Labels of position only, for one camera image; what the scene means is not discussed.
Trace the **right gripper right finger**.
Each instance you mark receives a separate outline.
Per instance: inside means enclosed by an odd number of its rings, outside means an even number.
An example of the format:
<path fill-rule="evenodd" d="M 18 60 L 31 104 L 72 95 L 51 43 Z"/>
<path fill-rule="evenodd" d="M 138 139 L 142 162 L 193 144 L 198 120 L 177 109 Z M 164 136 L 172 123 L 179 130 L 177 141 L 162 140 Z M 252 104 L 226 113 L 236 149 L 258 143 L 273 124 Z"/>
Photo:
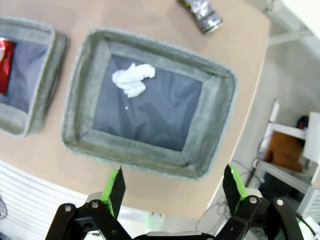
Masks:
<path fill-rule="evenodd" d="M 223 173 L 223 191 L 230 218 L 215 236 L 216 240 L 243 240 L 254 228 L 262 230 L 269 240 L 302 240 L 296 214 L 285 197 L 267 200 L 248 194 L 234 166 L 227 165 Z"/>

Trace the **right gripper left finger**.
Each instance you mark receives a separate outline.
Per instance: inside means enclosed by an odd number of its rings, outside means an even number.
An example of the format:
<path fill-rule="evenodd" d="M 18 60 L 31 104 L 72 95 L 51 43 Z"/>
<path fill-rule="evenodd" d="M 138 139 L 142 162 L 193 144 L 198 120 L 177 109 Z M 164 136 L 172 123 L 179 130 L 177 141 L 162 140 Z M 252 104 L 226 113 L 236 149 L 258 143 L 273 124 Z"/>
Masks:
<path fill-rule="evenodd" d="M 88 233 L 98 231 L 103 240 L 131 240 L 118 221 L 126 191 L 121 168 L 114 169 L 98 198 L 81 207 L 61 204 L 47 232 L 47 240 L 84 240 Z"/>

